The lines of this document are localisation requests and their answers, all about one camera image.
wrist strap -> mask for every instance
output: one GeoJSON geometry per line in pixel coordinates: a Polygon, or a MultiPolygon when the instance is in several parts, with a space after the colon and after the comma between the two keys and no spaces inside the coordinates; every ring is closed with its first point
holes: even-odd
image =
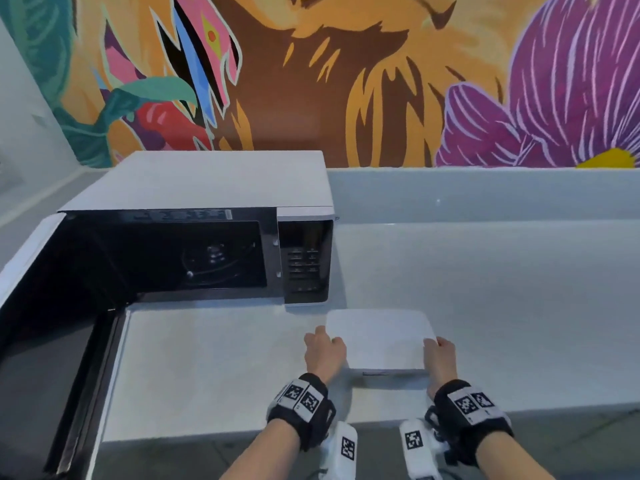
{"type": "Polygon", "coordinates": [[[455,379],[442,386],[425,420],[451,446],[453,455],[466,465],[477,466],[476,450],[494,431],[513,436],[511,421],[478,387],[455,379]]]}
{"type": "Polygon", "coordinates": [[[267,423],[272,419],[289,423],[300,437],[300,450],[308,451],[324,441],[335,416],[327,396],[324,382],[314,374],[302,374],[276,395],[267,410],[267,423]]]}

forearm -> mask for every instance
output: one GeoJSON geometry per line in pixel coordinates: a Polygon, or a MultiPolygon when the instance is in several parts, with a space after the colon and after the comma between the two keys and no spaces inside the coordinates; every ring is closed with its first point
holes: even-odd
{"type": "Polygon", "coordinates": [[[476,460],[489,480],[553,480],[516,440],[501,431],[480,443],[476,460]]]}
{"type": "Polygon", "coordinates": [[[273,419],[220,480],[284,480],[298,451],[296,430],[282,419],[273,419]]]}

white microwave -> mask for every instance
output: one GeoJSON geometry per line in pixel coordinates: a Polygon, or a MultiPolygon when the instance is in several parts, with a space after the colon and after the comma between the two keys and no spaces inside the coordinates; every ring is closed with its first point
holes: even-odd
{"type": "Polygon", "coordinates": [[[84,478],[130,304],[327,300],[334,218],[304,151],[134,153],[45,218],[0,273],[0,476],[84,478]]]}

microwave door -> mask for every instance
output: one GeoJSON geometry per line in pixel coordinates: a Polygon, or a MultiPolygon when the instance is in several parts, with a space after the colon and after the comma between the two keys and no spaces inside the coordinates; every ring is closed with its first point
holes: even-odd
{"type": "Polygon", "coordinates": [[[64,213],[0,273],[0,477],[82,472],[131,296],[64,213]]]}

mural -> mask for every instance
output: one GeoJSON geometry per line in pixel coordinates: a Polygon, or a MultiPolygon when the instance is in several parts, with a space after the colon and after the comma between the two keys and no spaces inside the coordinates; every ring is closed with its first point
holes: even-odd
{"type": "Polygon", "coordinates": [[[640,0],[0,0],[78,161],[634,168],[640,0]]]}

